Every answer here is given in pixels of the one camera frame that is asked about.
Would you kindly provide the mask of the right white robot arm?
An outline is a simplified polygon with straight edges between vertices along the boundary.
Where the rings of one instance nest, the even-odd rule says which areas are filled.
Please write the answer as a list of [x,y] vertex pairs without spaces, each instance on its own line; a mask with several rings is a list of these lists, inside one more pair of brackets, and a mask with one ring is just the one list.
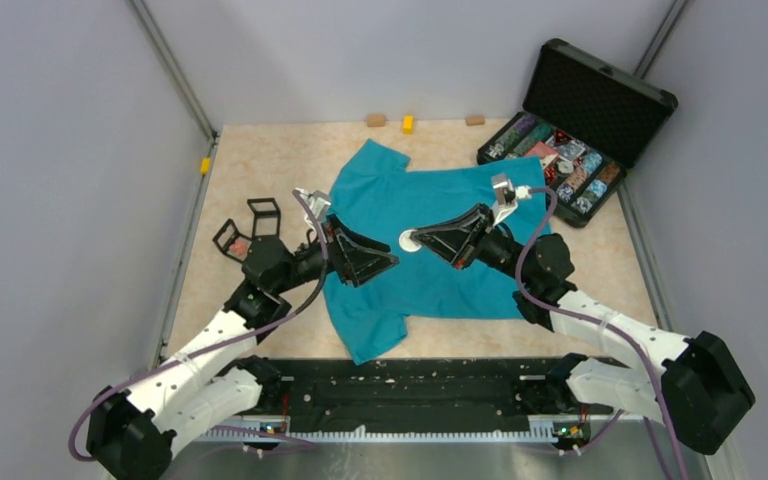
[[756,403],[756,396],[727,344],[703,331],[695,337],[648,326],[569,281],[570,250],[541,220],[521,244],[504,229],[523,200],[540,194],[552,215],[557,196],[546,187],[493,179],[495,203],[478,203],[446,222],[408,229],[399,236],[407,252],[426,249],[456,270],[479,261],[512,278],[512,298],[523,318],[555,334],[576,338],[611,358],[605,363],[569,354],[546,385],[549,404],[572,412],[598,404],[660,422],[676,445],[716,453]]

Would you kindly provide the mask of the black box with pink brooch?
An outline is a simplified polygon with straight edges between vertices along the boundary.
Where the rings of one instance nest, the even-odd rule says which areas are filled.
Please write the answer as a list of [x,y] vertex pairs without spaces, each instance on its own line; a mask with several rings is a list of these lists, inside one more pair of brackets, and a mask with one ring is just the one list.
[[252,238],[244,235],[237,227],[236,223],[233,219],[228,218],[222,226],[219,228],[219,230],[214,234],[212,237],[212,243],[214,246],[220,251],[220,253],[225,256],[226,258],[235,261],[239,264],[243,264],[244,260],[246,259],[247,255],[243,259],[239,259],[235,256],[233,256],[229,252],[229,246],[237,239],[237,238],[243,238],[248,242],[248,252],[249,253],[249,247],[252,243]]

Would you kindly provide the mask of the round grey yellow brooch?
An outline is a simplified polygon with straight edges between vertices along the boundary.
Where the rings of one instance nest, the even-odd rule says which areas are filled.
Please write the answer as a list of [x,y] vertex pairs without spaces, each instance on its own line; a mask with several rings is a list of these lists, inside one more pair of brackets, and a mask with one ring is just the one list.
[[413,238],[417,232],[416,229],[406,229],[398,237],[398,245],[402,250],[408,253],[415,253],[423,248],[423,245]]

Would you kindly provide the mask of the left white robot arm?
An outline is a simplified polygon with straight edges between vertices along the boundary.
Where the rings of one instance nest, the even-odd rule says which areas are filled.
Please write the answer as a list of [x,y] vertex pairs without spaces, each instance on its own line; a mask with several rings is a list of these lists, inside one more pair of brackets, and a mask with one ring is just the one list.
[[235,231],[222,253],[240,264],[243,280],[207,326],[157,367],[108,386],[77,420],[84,453],[116,479],[158,479],[186,446],[227,417],[268,413],[279,404],[280,376],[259,358],[240,361],[273,330],[306,310],[330,274],[360,287],[395,267],[385,244],[348,228],[321,191],[293,195],[313,233],[295,251],[277,234]]

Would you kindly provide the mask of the teal t-shirt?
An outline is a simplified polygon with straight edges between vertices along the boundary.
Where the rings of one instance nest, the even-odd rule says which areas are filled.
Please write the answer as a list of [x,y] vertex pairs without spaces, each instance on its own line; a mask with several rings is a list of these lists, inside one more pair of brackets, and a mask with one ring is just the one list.
[[477,262],[457,271],[427,250],[408,253],[399,235],[413,227],[457,217],[477,203],[491,205],[491,179],[545,184],[535,157],[485,165],[409,171],[409,156],[367,140],[333,184],[332,213],[351,230],[391,247],[396,267],[354,288],[328,277],[323,288],[330,320],[349,356],[361,365],[396,347],[408,334],[406,319],[506,320],[518,317],[514,281]]

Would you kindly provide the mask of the black box with grey brooch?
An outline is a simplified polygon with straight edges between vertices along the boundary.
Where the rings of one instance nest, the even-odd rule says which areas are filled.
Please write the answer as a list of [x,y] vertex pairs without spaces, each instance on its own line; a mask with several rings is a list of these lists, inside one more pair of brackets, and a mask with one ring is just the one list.
[[246,203],[253,214],[252,238],[280,235],[282,212],[274,197],[250,198]]

